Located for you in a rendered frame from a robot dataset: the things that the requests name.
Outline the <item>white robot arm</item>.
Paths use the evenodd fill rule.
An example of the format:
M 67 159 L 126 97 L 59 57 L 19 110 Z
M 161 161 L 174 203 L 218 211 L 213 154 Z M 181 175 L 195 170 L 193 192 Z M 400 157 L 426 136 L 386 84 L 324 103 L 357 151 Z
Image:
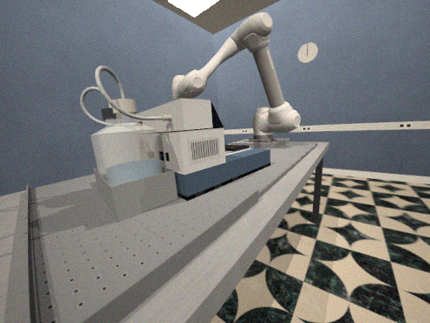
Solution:
M 196 98 L 204 91 L 204 87 L 207 86 L 206 80 L 209 79 L 220 64 L 247 48 L 253 53 L 270 105 L 269 108 L 262 107 L 255 111 L 253 137 L 248 138 L 249 142 L 276 141 L 273 138 L 273 133 L 287 133 L 299 127 L 301 117 L 283 99 L 280 83 L 268 48 L 269 34 L 272 28 L 273 22 L 267 13 L 250 16 L 224 42 L 205 67 L 199 71 L 193 70 L 185 76 L 177 75 L 173 78 L 173 100 Z M 267 119 L 268 115 L 269 120 Z

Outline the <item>clear bottle with black cap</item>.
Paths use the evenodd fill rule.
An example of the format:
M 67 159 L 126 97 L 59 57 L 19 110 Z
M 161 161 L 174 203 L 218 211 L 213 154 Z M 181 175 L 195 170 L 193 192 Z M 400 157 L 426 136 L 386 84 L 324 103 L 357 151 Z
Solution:
M 103 160 L 101 157 L 101 149 L 100 149 L 97 134 L 117 124 L 117 119 L 116 119 L 116 115 L 113 114 L 113 108 L 103 108 L 101 109 L 101 112 L 102 112 L 102 118 L 103 120 L 105 120 L 107 127 L 103 128 L 102 130 L 90 136 L 91 136 L 91 141 L 94 149 L 94 156 L 95 156 L 98 172 L 101 175 L 104 175 L 105 169 L 104 169 Z

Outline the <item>white curved hose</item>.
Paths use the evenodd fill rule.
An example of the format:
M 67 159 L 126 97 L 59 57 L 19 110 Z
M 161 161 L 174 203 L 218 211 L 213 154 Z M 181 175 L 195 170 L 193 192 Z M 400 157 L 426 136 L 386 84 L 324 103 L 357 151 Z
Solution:
M 117 85 L 118 85 L 118 87 L 119 87 L 119 89 L 120 89 L 120 92 L 121 92 L 121 98 L 122 99 L 125 99 L 125 96 L 124 96 L 124 92 L 123 92 L 123 88 L 122 88 L 122 85 L 121 85 L 121 82 L 120 82 L 120 80 L 118 79 L 118 77 L 114 74 L 114 72 L 112 71 L 112 70 L 110 70 L 109 68 L 107 68 L 106 66 L 99 66 L 96 70 L 95 70 L 95 80 L 96 80 L 96 83 L 97 83 L 97 86 L 99 87 L 99 89 L 100 89 L 100 91 L 101 91 L 101 94 L 103 95 L 103 97 L 107 100 L 107 102 L 113 107 L 113 108 L 115 108 L 117 111 L 119 111 L 120 113 L 122 113 L 122 114 L 124 114 L 124 115 L 126 115 L 126 116 L 128 116 L 128 117 L 130 117 L 130 118 L 133 118 L 133 119 L 138 119 L 138 120 L 163 120 L 163 116 L 159 116 L 159 117 L 143 117 L 143 116 L 137 116 L 137 115 L 134 115 L 134 114 L 131 114 L 131 113 L 128 113 L 128 112 L 126 112 L 126 111 L 124 111 L 123 109 L 121 109 L 120 107 L 118 107 L 110 98 L 109 98 L 109 96 L 108 96 L 108 94 L 106 93 L 106 91 L 104 90 L 104 88 L 103 88 L 103 86 L 102 86 L 102 83 L 101 83 L 101 76 L 100 76 L 100 74 L 101 74 L 101 71 L 106 71 L 106 72 L 108 72 L 108 73 L 110 73 L 112 76 L 113 76 L 113 78 L 114 78 L 114 80 L 116 81 L 116 83 L 117 83 Z

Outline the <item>grey curved hose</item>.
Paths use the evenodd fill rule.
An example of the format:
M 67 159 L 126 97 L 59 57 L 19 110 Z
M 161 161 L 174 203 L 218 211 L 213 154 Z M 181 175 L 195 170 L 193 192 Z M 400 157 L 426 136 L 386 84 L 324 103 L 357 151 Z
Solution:
M 99 124 L 101 124 L 101 125 L 105 125 L 106 126 L 106 122 L 103 122 L 103 121 L 100 121 L 100 120 L 97 120 L 97 119 L 95 119 L 87 110 L 86 110 L 86 108 L 85 108 L 85 104 L 84 104 L 84 99 L 85 99 L 85 96 L 86 96 L 86 94 L 88 93 L 88 92 L 90 92 L 90 91 L 100 91 L 100 89 L 99 89 L 99 87 L 94 87 L 94 86 L 92 86 L 92 87 L 88 87 L 85 91 L 83 91 L 82 92 L 82 94 L 81 94 L 81 96 L 80 96 L 80 104 L 81 104 L 81 107 L 82 107 L 82 110 L 84 111 L 84 113 L 91 119 L 91 120 L 93 120 L 93 121 L 95 121 L 95 122 L 97 122 L 97 123 L 99 123 Z

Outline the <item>white plastic bottle with liquid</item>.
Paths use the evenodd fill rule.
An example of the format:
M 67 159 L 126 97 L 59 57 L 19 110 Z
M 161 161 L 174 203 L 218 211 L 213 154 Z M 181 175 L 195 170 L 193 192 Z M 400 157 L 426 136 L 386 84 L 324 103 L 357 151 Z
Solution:
M 113 102 L 128 113 L 137 113 L 135 100 L 117 99 Z M 156 129 L 138 123 L 114 108 L 113 114 L 116 114 L 117 124 L 97 134 L 107 182 L 114 186 L 161 174 L 163 168 Z

